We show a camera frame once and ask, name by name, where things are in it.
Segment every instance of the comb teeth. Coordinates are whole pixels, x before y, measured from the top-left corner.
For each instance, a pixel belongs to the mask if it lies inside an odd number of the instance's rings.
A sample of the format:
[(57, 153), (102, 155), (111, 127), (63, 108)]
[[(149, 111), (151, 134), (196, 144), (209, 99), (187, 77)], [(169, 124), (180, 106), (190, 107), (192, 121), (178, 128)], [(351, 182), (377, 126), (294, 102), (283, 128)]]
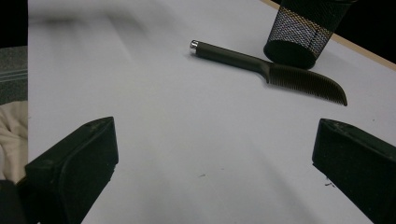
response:
[(338, 83), (320, 74), (281, 64), (272, 64), (269, 83), (347, 105), (347, 97)]

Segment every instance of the white table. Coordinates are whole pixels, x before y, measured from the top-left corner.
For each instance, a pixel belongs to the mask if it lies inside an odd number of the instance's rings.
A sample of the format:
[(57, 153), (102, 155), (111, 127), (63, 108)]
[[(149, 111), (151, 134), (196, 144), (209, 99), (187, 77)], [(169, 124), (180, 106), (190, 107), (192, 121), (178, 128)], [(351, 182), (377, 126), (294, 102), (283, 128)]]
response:
[(276, 10), (259, 0), (36, 0), (29, 13), (29, 159), (116, 121), (120, 163), (84, 224), (371, 223), (311, 157), (321, 118), (396, 145), (394, 71), (330, 41), (312, 70), (345, 107), (190, 55), (197, 39), (266, 59)]

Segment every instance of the black mesh cup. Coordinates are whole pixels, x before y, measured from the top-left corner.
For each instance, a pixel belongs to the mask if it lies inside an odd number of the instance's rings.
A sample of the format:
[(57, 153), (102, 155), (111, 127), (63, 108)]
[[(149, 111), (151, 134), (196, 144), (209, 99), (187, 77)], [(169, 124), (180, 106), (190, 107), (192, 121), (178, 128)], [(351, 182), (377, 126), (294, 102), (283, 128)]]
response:
[(311, 68), (357, 0), (282, 0), (264, 47), (274, 63)]

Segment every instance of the beige cloth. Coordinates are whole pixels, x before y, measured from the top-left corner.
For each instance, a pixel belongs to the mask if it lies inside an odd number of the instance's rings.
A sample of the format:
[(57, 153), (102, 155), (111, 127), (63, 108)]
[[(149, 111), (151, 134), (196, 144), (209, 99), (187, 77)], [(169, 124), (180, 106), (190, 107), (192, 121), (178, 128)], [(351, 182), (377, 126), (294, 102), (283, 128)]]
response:
[(27, 101), (0, 105), (0, 178), (17, 183), (28, 160)]

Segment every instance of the comb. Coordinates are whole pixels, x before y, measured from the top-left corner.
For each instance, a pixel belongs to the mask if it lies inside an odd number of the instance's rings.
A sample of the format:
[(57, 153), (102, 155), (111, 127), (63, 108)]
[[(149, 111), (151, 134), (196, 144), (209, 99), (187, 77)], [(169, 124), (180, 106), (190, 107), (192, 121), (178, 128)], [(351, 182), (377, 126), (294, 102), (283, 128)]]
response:
[(347, 105), (347, 97), (343, 88), (335, 81), (323, 75), (301, 68), (270, 63), (243, 53), (223, 49), (196, 40), (191, 41), (190, 49), (192, 53), (200, 58), (259, 73), (265, 78), (267, 84), (301, 91), (337, 104)]

